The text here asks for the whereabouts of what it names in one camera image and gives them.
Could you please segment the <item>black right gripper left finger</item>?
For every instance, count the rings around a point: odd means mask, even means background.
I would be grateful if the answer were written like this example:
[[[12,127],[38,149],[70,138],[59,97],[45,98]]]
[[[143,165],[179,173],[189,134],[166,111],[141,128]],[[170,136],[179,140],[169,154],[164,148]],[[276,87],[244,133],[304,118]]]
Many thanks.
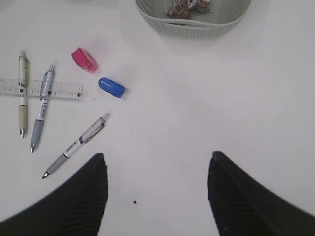
[[[52,193],[0,223],[2,236],[95,236],[108,199],[107,166],[95,154]]]

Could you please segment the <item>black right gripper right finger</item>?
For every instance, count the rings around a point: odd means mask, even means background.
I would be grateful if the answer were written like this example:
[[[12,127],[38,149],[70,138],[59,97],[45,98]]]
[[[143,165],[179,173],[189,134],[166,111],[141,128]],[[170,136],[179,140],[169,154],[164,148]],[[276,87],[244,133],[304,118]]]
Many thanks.
[[[208,201],[221,236],[313,236],[315,217],[257,182],[221,151],[209,163]]]

